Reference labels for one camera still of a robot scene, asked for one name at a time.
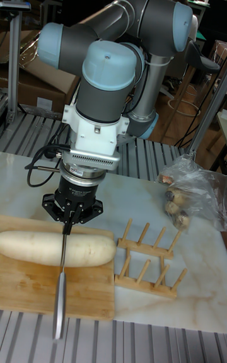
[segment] white marble surface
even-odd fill
[[[41,206],[42,195],[53,192],[59,182],[55,174],[48,184],[30,188],[26,184],[28,158],[0,153],[0,213],[51,221]],[[47,173],[35,171],[32,182],[43,180]],[[89,227],[109,229],[115,240],[122,237],[127,220],[133,218],[128,238],[137,240],[147,222],[150,228],[144,238],[153,244],[163,226],[167,227],[160,246],[168,248],[177,230],[163,213],[165,188],[135,178],[108,174],[98,187],[97,199],[104,203],[103,215],[87,224]],[[173,326],[191,330],[227,332],[227,252],[220,233],[210,222],[192,220],[188,234],[181,235],[174,248],[174,259],[166,261],[170,269],[166,284],[173,285],[180,272],[188,273],[178,287],[175,300],[149,295],[120,287],[115,288],[115,318],[136,323]],[[137,277],[148,257],[132,253],[130,276]],[[125,250],[118,249],[115,273],[125,260]],[[151,257],[144,277],[155,281],[160,274],[159,258]]]

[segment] daikon radish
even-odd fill
[[[65,267],[97,267],[113,259],[114,241],[106,236],[70,234],[66,243]],[[16,260],[59,266],[62,234],[32,231],[0,233],[0,253]]]

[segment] plastic bag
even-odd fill
[[[159,174],[166,183],[165,211],[179,230],[189,227],[192,216],[211,220],[219,231],[227,231],[227,176],[204,170],[184,154]]]

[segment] metal grating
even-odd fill
[[[0,151],[33,157],[56,132],[60,121],[18,113],[16,121],[0,134]],[[65,143],[67,129],[59,142]],[[154,181],[164,167],[179,157],[183,150],[166,144],[135,139],[118,147],[119,167],[112,173]]]
[[[0,311],[3,363],[227,363],[227,337],[121,321],[66,320],[52,340],[52,317]]]

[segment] bamboo cutting board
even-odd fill
[[[62,232],[54,222],[0,215],[0,232],[7,230]],[[76,226],[72,233],[102,234],[111,231]],[[114,318],[114,260],[100,267],[65,268],[66,316],[93,320]],[[0,254],[0,309],[52,314],[59,267],[14,260]]]

